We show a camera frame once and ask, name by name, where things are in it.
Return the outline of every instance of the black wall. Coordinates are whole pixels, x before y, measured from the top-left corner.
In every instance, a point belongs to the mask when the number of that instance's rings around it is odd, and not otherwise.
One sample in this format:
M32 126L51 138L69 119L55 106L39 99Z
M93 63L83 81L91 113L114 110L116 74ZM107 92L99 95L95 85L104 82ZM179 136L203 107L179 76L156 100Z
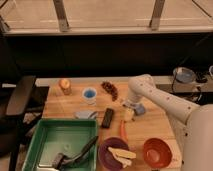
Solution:
M206 71L213 64L213 35L146 34L11 36L12 56L25 74L58 76L171 75L182 65Z

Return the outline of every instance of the orange bowl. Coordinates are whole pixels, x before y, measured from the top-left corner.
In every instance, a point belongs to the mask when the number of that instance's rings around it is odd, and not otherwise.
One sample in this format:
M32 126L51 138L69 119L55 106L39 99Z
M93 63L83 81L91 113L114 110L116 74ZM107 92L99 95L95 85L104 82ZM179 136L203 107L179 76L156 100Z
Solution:
M172 160L169 146L161 139L148 139L143 145L144 161L154 169L167 167Z

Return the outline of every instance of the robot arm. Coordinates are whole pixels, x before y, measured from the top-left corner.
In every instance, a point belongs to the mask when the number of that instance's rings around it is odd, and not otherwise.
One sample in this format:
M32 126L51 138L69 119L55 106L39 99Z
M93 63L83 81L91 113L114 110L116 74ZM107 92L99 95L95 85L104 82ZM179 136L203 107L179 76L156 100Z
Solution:
M129 80L128 103L139 103L142 96L187 126L181 171L212 170L213 105L200 106L159 90L150 75Z

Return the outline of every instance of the green tray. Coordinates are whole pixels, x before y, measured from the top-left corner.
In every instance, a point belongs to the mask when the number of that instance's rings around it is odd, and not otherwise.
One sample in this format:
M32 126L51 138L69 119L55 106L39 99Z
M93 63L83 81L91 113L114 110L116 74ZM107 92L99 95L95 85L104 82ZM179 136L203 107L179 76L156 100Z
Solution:
M95 120L42 119L30 144L23 171L52 171L52 161L61 152L75 156L91 138L98 134ZM95 171L97 145L93 146L79 164L66 171Z

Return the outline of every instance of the black cable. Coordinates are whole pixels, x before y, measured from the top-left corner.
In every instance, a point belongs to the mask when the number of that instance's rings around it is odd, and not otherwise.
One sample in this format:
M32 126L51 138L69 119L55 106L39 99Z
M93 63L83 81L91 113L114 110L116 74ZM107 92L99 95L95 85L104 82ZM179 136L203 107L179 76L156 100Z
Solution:
M9 0L5 0L5 1L0 5L0 9L2 9L8 1L9 1Z
M180 61L180 63L178 64L178 66L176 67L176 69L174 70L174 73L173 73L174 77L173 77L172 86L171 86L172 93L175 93L174 85L175 85L175 81L177 78L178 67L183 65L191 57L192 52L194 52L197 49L197 47L200 46L203 42L205 42L212 34L213 34L213 30L210 33L208 33L207 35L205 35L204 37L202 37L200 40L198 40L195 43L195 45L188 50L187 55Z

